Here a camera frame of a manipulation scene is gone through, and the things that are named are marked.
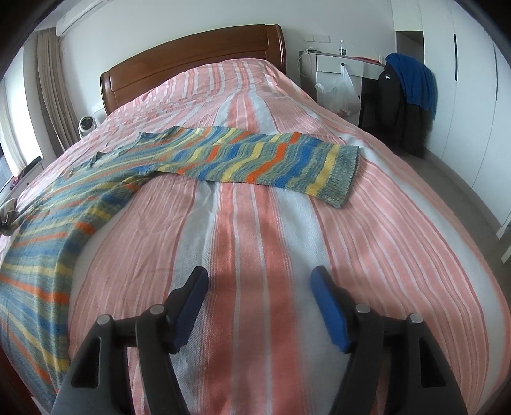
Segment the colourful striped knit sweater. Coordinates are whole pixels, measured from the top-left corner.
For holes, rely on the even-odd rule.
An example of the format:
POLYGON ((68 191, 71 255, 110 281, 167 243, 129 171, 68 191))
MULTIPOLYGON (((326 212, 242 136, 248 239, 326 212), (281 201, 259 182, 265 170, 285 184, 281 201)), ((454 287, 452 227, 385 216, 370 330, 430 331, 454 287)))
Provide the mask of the colourful striped knit sweater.
POLYGON ((89 239, 160 174, 285 188, 342 207, 359 147, 299 132, 262 134, 173 126, 97 152, 63 173, 1 232, 1 346, 36 399, 52 405, 68 370, 74 267, 89 239))

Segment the black clothes on chair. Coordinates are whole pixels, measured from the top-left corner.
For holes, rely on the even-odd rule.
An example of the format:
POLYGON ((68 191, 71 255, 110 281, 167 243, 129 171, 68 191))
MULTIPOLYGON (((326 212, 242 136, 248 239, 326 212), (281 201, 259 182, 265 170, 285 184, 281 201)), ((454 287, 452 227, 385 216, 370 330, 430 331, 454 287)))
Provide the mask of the black clothes on chair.
POLYGON ((432 118, 425 109, 407 103, 398 75, 386 65, 377 80, 362 81, 359 128, 394 152, 424 158, 432 118))

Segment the pink striped bed cover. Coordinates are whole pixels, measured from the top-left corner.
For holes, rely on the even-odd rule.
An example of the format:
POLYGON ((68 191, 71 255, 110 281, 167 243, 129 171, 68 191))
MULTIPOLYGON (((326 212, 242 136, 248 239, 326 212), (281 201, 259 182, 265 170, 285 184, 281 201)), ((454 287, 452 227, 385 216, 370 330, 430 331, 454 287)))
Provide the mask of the pink striped bed cover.
POLYGON ((1 347, 31 399, 50 409, 97 316, 136 316, 192 269, 210 287, 189 343, 172 359, 194 414, 325 414, 347 357, 310 289, 314 267, 378 313, 420 313, 477 413, 510 371, 510 312, 463 225, 377 138, 316 105, 263 60, 182 72, 122 106, 23 192, 26 206, 98 152, 144 132, 226 126, 354 144, 342 208, 287 189, 156 176, 85 245, 74 274, 1 270, 1 347))

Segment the white drawer cabinet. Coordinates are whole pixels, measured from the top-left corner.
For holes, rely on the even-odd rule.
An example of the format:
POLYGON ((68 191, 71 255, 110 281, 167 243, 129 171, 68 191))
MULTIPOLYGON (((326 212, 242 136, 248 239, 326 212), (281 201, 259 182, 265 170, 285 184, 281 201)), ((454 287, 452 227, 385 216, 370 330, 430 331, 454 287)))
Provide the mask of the white drawer cabinet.
POLYGON ((43 172, 42 158, 38 156, 34 159, 17 177, 11 177, 1 188, 1 203, 10 199, 17 199, 30 185, 31 182, 43 172))

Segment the white wardrobe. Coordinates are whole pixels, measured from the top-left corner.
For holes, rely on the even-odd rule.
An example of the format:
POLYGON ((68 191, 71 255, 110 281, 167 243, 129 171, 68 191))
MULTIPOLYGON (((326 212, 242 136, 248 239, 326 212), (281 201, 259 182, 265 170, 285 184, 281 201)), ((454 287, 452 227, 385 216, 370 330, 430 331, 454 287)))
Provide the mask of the white wardrobe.
POLYGON ((394 1, 392 13, 396 31, 422 34, 424 63, 436 78, 428 151, 504 226, 510 215, 510 65, 455 1, 394 1))

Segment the beige curtain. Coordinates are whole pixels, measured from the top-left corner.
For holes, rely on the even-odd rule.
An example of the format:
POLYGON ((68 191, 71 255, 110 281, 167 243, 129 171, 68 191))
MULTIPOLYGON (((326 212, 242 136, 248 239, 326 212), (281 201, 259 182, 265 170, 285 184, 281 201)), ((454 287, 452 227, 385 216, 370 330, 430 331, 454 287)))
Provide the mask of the beige curtain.
POLYGON ((62 150, 78 143, 78 118, 63 75, 59 37, 54 28, 36 36, 36 65, 42 100, 62 150))

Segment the white plastic bag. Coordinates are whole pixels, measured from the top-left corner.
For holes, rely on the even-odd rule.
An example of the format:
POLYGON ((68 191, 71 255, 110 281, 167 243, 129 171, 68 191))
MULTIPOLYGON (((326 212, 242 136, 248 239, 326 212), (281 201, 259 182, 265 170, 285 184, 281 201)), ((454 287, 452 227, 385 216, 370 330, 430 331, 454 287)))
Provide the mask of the white plastic bag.
POLYGON ((355 90, 352 78, 344 64, 340 65, 340 73, 330 83, 314 84, 319 105, 340 117, 348 117, 360 112, 360 98, 355 90))

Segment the blue cloth on chair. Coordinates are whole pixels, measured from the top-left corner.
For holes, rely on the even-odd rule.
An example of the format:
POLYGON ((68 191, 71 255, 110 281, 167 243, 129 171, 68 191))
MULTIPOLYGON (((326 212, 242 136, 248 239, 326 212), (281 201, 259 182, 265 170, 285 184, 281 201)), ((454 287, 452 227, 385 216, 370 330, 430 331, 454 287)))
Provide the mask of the blue cloth on chair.
POLYGON ((435 119, 438 88, 433 72, 415 58, 400 53, 387 55, 385 62, 398 76, 406 102, 419 106, 435 119))

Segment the white bedside desk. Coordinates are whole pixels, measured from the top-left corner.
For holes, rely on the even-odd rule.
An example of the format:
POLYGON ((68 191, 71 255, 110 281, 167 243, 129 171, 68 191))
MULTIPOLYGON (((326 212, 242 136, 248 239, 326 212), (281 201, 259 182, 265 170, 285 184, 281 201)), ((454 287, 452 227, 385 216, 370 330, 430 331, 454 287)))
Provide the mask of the white bedside desk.
MULTIPOLYGON (((347 72, 349 72, 355 90, 359 95, 362 110, 363 92, 365 90, 369 91, 374 86, 384 70, 384 66, 377 61, 373 62, 345 55, 332 55, 319 51, 303 51, 298 60, 301 89, 318 104, 314 84, 316 82, 326 84, 335 80, 336 75, 340 73, 341 64, 347 67, 347 72)), ((358 117, 359 112, 345 119, 350 119, 352 124, 357 124, 359 123, 358 117)))

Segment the brown wooden headboard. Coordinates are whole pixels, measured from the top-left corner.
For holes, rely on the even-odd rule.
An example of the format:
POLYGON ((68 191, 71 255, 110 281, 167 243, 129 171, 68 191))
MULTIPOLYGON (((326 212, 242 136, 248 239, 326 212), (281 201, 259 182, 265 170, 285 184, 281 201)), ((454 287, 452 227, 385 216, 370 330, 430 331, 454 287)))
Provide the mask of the brown wooden headboard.
POLYGON ((147 49, 101 75, 101 98, 107 114, 173 76, 205 64, 255 58, 287 68, 286 45, 278 24, 251 24, 190 34, 147 49))

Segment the white air conditioner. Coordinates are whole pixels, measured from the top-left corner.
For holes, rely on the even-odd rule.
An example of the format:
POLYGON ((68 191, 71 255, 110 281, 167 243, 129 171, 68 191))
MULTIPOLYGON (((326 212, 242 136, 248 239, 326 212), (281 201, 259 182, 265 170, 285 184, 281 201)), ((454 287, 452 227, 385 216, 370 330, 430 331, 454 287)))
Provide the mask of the white air conditioner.
POLYGON ((56 22, 56 35, 63 37, 74 25, 104 7, 107 3, 109 3, 109 0, 80 1, 56 22))

